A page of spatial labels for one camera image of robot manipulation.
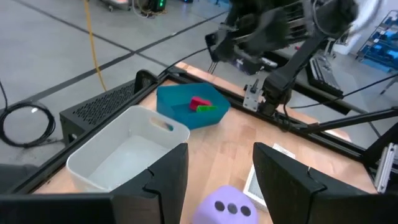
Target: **purple die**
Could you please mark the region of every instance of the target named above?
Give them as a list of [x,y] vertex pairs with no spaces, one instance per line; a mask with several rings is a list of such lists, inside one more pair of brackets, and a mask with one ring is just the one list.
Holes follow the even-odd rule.
[[193,215],[193,224],[258,223],[257,210],[238,189],[222,186],[207,196]]

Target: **blue shelving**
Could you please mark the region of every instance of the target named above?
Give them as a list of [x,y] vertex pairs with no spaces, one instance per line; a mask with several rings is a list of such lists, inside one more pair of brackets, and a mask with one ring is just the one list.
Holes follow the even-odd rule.
[[398,70],[398,11],[388,13],[361,47],[357,58]]

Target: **red block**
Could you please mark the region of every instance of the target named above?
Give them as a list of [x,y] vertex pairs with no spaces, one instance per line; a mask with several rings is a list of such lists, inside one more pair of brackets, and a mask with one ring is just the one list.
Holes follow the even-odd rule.
[[211,106],[211,102],[208,100],[204,100],[199,96],[192,97],[191,103],[189,104],[189,108],[191,110],[196,111],[198,106]]

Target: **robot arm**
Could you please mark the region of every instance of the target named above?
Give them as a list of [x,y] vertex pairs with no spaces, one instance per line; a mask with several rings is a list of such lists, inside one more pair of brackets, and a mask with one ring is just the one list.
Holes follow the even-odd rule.
[[[214,62],[232,61],[238,55],[253,63],[262,62],[264,52],[282,49],[305,40],[289,62],[274,70],[262,86],[265,102],[260,110],[273,115],[287,103],[297,74],[327,37],[339,38],[348,30],[359,30],[358,6],[354,0],[231,0],[232,8],[220,30],[205,37]],[[376,2],[374,11],[382,0]],[[367,15],[367,20],[375,13]]]

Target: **wooden tabletop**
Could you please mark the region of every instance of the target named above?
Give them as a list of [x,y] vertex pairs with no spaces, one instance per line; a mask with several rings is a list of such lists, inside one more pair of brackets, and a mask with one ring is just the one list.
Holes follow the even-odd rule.
[[[225,80],[205,73],[184,63],[178,64],[206,81],[220,85],[239,94],[243,90]],[[166,81],[164,85],[176,85]],[[151,110],[156,109],[156,94],[151,93],[141,105]],[[316,122],[304,114],[288,109],[289,116],[306,123]],[[349,140],[341,131],[332,134]],[[291,133],[283,133],[276,126],[238,111],[229,109],[221,122],[207,128],[191,131],[188,140],[189,168],[188,185],[181,216],[181,223],[190,223],[195,209],[201,201],[218,187],[232,185],[243,190],[252,166],[254,142],[263,142],[268,146],[275,143],[296,155],[296,160],[328,174],[338,180],[351,184],[369,193],[376,193],[373,183],[364,166],[345,156],[325,149],[315,143]],[[64,194],[79,192],[66,169],[60,170],[35,194]],[[268,213],[258,211],[260,223],[272,223]]]

